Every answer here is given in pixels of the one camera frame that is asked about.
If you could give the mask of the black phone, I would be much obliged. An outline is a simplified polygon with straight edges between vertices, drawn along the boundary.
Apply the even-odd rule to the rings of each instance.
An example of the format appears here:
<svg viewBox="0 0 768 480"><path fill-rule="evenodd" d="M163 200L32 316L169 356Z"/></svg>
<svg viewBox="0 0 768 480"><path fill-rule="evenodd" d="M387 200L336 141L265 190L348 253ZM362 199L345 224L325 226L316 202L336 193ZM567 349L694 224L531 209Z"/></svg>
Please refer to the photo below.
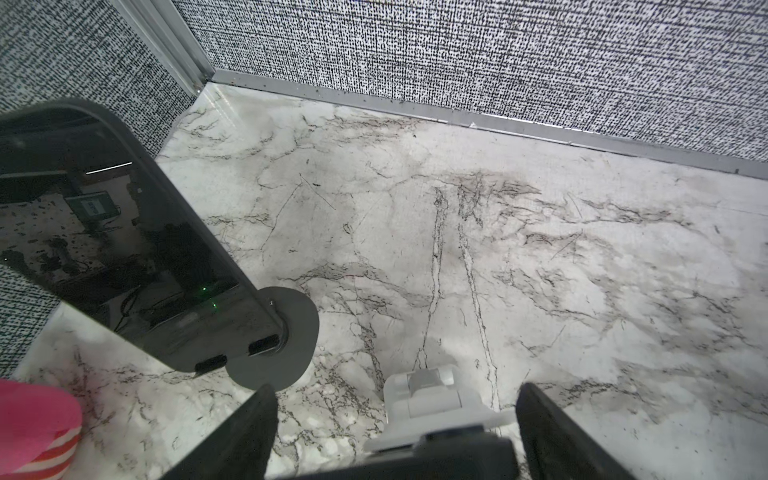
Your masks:
<svg viewBox="0 0 768 480"><path fill-rule="evenodd" d="M376 454L338 470L304 474L304 479L517 479L511 440L477 429L423 437L409 450Z"/></svg>
<svg viewBox="0 0 768 480"><path fill-rule="evenodd" d="M281 323L142 144L95 105L2 116L1 263L178 371L283 342Z"/></svg>

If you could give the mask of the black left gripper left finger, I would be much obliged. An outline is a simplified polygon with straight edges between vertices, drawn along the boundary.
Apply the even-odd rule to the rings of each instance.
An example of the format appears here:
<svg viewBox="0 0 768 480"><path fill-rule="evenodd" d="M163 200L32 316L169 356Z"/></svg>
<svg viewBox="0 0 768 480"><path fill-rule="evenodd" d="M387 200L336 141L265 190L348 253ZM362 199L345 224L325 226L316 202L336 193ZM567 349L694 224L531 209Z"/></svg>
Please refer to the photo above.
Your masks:
<svg viewBox="0 0 768 480"><path fill-rule="evenodd" d="M263 479L277 428L276 393L264 385L164 477Z"/></svg>

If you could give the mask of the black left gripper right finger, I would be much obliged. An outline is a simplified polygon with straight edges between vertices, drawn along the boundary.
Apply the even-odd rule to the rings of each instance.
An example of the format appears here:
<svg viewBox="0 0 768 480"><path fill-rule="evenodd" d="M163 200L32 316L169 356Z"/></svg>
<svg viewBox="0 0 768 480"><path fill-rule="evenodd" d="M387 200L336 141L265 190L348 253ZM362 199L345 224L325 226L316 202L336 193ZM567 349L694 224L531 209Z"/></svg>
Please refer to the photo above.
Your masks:
<svg viewBox="0 0 768 480"><path fill-rule="evenodd" d="M521 385L515 411L533 479L634 479L535 384Z"/></svg>

